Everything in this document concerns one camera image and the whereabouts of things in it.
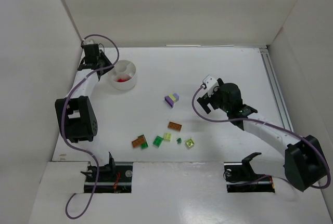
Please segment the purple and yellow lego stack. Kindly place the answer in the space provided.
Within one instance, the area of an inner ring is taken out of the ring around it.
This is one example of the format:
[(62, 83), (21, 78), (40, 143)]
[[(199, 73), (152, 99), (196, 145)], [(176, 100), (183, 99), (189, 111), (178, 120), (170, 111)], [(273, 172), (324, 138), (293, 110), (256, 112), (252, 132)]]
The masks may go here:
[(174, 107), (174, 104), (179, 101), (179, 95), (174, 93), (174, 94), (169, 94), (164, 97), (165, 102), (171, 107)]

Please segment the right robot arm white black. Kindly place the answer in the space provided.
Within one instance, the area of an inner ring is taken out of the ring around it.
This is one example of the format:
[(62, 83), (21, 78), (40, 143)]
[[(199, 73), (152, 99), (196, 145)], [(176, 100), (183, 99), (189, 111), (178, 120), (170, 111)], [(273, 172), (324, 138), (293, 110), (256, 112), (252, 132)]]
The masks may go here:
[(206, 114), (222, 110), (227, 115), (226, 123), (258, 137), (283, 156), (285, 178), (294, 188), (304, 191), (327, 189), (331, 185), (330, 168), (315, 137), (302, 137), (270, 123), (255, 108), (243, 103), (240, 89), (234, 83), (208, 75), (199, 89), (206, 93), (202, 97), (194, 95), (192, 102), (199, 103)]

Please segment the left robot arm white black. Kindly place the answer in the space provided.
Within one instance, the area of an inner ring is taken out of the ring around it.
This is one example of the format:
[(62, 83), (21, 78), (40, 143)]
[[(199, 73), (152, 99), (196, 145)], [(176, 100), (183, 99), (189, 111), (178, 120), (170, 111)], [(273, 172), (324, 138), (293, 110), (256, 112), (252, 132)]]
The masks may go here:
[(99, 68), (108, 67), (111, 62), (98, 44), (84, 44), (83, 52), (70, 92), (55, 101), (59, 137), (65, 136), (67, 144), (85, 153), (92, 166), (99, 165), (102, 171), (112, 171), (114, 159), (98, 139), (97, 118), (90, 101), (100, 78), (111, 70), (100, 71)]

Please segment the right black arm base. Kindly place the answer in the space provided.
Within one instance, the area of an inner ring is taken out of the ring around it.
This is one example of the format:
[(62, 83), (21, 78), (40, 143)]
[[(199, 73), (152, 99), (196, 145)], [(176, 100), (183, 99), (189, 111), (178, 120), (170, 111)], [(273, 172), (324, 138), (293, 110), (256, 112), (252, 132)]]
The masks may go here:
[(228, 193), (275, 193), (271, 176), (254, 172), (250, 162), (260, 152), (254, 152), (240, 162), (224, 162), (223, 177)]

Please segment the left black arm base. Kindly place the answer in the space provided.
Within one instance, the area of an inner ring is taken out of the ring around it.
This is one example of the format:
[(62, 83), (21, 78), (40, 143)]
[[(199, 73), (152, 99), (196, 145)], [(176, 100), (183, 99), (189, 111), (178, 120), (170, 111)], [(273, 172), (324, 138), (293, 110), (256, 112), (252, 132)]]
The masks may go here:
[[(84, 192), (91, 193), (96, 179), (96, 167), (89, 166), (85, 176)], [(133, 163), (115, 163), (113, 171), (101, 167), (95, 193), (131, 193), (132, 191)]]

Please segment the white round divided container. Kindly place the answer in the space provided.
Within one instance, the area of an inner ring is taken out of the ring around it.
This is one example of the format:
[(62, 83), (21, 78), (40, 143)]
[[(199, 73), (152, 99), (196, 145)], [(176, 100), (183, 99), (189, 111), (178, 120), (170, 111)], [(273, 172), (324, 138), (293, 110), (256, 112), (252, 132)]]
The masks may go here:
[[(130, 90), (137, 84), (137, 69), (134, 63), (128, 60), (119, 60), (113, 69), (108, 73), (111, 85), (118, 90)], [(118, 83), (117, 79), (128, 78), (123, 83)]]

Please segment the orange lego brick right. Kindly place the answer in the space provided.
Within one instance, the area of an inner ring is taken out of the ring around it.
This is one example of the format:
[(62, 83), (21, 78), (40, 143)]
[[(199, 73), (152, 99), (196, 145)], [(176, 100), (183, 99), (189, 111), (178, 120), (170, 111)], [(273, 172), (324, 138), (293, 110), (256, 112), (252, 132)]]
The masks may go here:
[(175, 122), (169, 122), (168, 123), (168, 129), (172, 129), (172, 130), (175, 130), (175, 131), (181, 131), (182, 125), (178, 124), (178, 123), (175, 123)]

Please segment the orange lego brick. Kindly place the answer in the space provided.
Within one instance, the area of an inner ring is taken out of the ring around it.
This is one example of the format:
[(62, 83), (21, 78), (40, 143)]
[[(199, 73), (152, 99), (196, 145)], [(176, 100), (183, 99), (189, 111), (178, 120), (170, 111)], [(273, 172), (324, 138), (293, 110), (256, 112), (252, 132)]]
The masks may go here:
[(146, 142), (146, 139), (144, 136), (140, 136), (137, 139), (132, 141), (132, 147), (136, 148), (138, 146), (141, 146), (142, 144), (144, 144)]
[(178, 123), (175, 123), (175, 122), (169, 122), (168, 123), (168, 129), (172, 129), (172, 130), (175, 130), (175, 131), (181, 131), (182, 125), (178, 124)]

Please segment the lime transparent lego brick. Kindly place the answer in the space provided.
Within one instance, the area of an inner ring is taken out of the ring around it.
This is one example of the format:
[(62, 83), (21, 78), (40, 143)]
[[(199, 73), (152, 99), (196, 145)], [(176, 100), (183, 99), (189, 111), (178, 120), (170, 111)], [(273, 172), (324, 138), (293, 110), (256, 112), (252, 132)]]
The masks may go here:
[(185, 146), (187, 149), (193, 148), (194, 145), (195, 145), (195, 143), (191, 138), (185, 141)]

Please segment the pale yellow lego brick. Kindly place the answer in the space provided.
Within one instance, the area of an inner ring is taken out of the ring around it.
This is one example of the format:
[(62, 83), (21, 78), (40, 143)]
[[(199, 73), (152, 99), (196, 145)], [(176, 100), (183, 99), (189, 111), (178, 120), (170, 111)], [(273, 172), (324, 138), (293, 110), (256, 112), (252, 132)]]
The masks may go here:
[(171, 133), (164, 133), (163, 140), (170, 142), (172, 140), (172, 134)]

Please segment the green lego brick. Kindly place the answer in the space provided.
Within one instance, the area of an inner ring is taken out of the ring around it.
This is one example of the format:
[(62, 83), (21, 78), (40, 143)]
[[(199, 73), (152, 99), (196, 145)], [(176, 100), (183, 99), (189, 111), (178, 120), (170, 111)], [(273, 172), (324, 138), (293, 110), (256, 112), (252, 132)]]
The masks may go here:
[(153, 145), (158, 148), (161, 146), (162, 142), (163, 142), (163, 138), (160, 136), (156, 136), (156, 138), (153, 141)]

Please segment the green lego under orange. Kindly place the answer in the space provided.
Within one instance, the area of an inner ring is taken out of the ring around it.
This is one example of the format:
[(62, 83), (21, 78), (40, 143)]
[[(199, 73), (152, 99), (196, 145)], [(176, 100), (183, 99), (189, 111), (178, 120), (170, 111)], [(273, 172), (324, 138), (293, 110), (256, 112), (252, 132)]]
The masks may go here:
[(138, 138), (140, 138), (140, 139), (142, 139), (142, 140), (145, 141), (144, 143), (142, 143), (142, 144), (140, 145), (141, 149), (146, 149), (146, 148), (148, 148), (148, 143), (147, 143), (147, 140), (146, 140), (146, 138), (145, 138), (145, 135), (140, 135), (140, 136), (138, 136)]

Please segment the orange lego brick left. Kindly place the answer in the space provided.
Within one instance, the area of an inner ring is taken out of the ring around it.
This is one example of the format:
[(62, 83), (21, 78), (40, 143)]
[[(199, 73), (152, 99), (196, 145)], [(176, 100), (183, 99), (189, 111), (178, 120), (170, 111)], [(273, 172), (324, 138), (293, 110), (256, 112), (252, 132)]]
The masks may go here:
[(132, 141), (132, 147), (136, 148), (138, 146), (141, 146), (142, 144), (144, 144), (146, 142), (146, 139), (144, 136), (140, 136), (137, 139)]

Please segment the aluminium rail right edge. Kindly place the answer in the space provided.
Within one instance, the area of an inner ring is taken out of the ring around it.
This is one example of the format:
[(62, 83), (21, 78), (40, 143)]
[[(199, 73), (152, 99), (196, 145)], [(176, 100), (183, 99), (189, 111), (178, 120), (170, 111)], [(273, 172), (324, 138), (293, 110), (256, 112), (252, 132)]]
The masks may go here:
[(259, 49), (283, 128), (294, 132), (286, 103), (267, 48)]

